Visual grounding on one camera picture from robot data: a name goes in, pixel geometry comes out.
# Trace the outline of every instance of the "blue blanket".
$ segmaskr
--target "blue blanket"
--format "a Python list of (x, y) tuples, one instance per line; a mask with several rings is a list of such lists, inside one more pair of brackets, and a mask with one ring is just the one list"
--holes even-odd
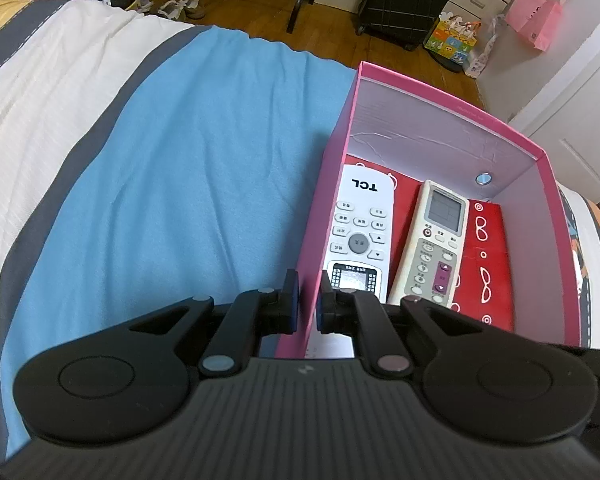
[(197, 293), (225, 303), (282, 284), (353, 76), (213, 27), (142, 81), (62, 202), (14, 311), (0, 356), (7, 455), (29, 438), (11, 393), (29, 358)]

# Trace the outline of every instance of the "white remote control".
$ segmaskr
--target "white remote control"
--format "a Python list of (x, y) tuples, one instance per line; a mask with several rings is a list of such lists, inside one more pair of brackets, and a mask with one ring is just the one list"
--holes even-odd
[(451, 307), (468, 214), (467, 199), (430, 180), (422, 183), (389, 304), (412, 295)]
[(323, 267), (333, 288), (368, 290), (384, 303), (393, 217), (394, 180), (345, 164)]

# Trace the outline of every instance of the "red envelope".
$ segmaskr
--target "red envelope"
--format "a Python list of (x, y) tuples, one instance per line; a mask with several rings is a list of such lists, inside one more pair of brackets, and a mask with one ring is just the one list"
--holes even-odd
[(504, 330), (513, 330), (509, 255), (500, 206), (469, 200), (460, 280), (452, 309)]
[[(389, 264), (389, 289), (400, 266), (411, 219), (420, 192), (420, 181), (384, 166), (347, 155), (345, 164), (364, 164), (395, 178), (394, 225), (392, 226)], [(469, 200), (469, 219), (460, 264), (460, 283), (456, 288), (453, 310), (513, 330), (513, 298), (509, 255), (500, 206)]]

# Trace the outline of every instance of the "shopping bag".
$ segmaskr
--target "shopping bag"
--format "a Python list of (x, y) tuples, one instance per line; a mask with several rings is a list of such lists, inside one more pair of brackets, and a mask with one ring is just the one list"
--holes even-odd
[(442, 12), (424, 47), (462, 64), (477, 38), (480, 22), (465, 22), (451, 12)]
[(514, 0), (506, 21), (527, 43), (546, 50), (562, 19), (567, 0)]

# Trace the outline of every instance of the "remote control display screen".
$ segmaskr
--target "remote control display screen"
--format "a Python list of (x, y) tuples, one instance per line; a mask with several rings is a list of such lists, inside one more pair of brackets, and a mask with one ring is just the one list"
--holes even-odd
[(366, 290), (366, 272), (356, 272), (355, 270), (343, 270), (340, 273), (339, 287)]
[(431, 194), (429, 219), (451, 231), (457, 232), (460, 226), (462, 204), (438, 191)]

